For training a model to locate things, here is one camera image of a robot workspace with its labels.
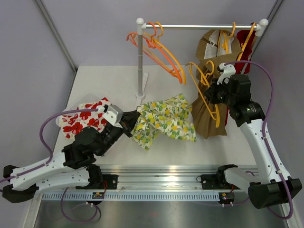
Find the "white table surface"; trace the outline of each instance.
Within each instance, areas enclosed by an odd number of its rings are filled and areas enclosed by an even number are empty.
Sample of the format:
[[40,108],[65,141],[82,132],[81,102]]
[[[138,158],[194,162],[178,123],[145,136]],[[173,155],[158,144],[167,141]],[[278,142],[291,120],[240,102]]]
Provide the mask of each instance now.
[[[145,93],[148,101],[158,101],[183,93],[189,103],[198,91],[187,72],[187,84],[179,84],[178,79],[165,72],[160,66],[143,66],[149,73]],[[80,66],[68,101],[74,105],[87,93],[102,98],[106,96],[112,104],[124,111],[135,109],[137,92],[137,66]],[[210,137],[205,140],[197,136],[196,142],[171,139],[159,134],[149,151],[142,149],[132,139],[123,135],[105,154],[97,157],[97,164],[107,165],[255,165],[249,145],[232,119],[226,126],[228,136]],[[59,134],[55,152],[70,144],[72,140]]]

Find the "clothes rack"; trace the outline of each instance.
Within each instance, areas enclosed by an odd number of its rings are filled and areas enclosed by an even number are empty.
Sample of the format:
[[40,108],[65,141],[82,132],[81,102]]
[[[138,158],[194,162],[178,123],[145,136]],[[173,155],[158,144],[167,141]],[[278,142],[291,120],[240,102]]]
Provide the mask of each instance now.
[[[152,29],[153,26],[144,22],[142,18],[136,20],[137,24],[137,34],[138,34],[138,92],[136,94],[137,100],[136,105],[141,103],[141,100],[144,99],[144,87],[147,83],[148,73],[145,73],[143,79],[143,31],[145,29]],[[256,31],[255,36],[262,36],[266,26],[268,25],[267,19],[260,20],[254,26],[254,31]],[[162,25],[163,29],[214,29],[214,30],[230,30],[233,29],[233,25]],[[252,25],[236,25],[235,30],[251,30]]]

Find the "red floral cloth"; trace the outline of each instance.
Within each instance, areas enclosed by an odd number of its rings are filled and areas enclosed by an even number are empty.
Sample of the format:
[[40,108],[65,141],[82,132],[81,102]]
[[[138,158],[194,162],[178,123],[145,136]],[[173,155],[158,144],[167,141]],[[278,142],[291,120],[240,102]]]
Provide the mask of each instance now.
[[[106,97],[97,102],[80,104],[77,109],[95,109],[97,106],[105,104],[111,105]],[[101,132],[106,124],[107,121],[103,118],[103,113],[97,112],[62,115],[59,118],[60,129],[68,139],[75,139],[75,135],[87,126],[91,126]]]

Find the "white bracket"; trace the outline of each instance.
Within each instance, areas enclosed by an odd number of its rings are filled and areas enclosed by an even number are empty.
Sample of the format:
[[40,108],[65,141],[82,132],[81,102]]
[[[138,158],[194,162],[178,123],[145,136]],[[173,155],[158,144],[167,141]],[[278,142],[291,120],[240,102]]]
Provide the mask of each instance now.
[[123,114],[124,112],[119,107],[116,105],[110,105],[103,115],[103,118],[106,119],[106,121],[109,122],[112,126],[122,128],[119,122]]
[[224,72],[221,74],[221,76],[218,78],[217,84],[222,84],[225,82],[225,78],[230,78],[232,75],[236,73],[236,69],[232,64],[226,65],[225,63],[221,63],[218,66],[220,70],[224,70]]
[[142,18],[138,18],[136,20],[136,24],[137,24],[137,34],[138,35],[142,35],[143,34],[143,30],[146,27],[146,23],[144,22],[144,20]]

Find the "white ball finial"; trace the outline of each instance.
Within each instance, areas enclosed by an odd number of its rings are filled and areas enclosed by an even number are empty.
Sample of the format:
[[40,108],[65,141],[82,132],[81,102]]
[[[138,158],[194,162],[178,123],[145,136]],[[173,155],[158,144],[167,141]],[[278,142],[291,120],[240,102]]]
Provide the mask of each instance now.
[[144,27],[144,20],[142,18],[138,18],[136,20],[137,24],[137,34],[142,35],[143,34],[143,27]]
[[259,24],[261,26],[267,26],[268,25],[268,20],[267,19],[261,19],[260,22],[259,22]]
[[138,24],[138,25],[143,25],[143,24],[144,24],[144,20],[143,20],[142,18],[138,18],[138,19],[136,20],[136,24]]

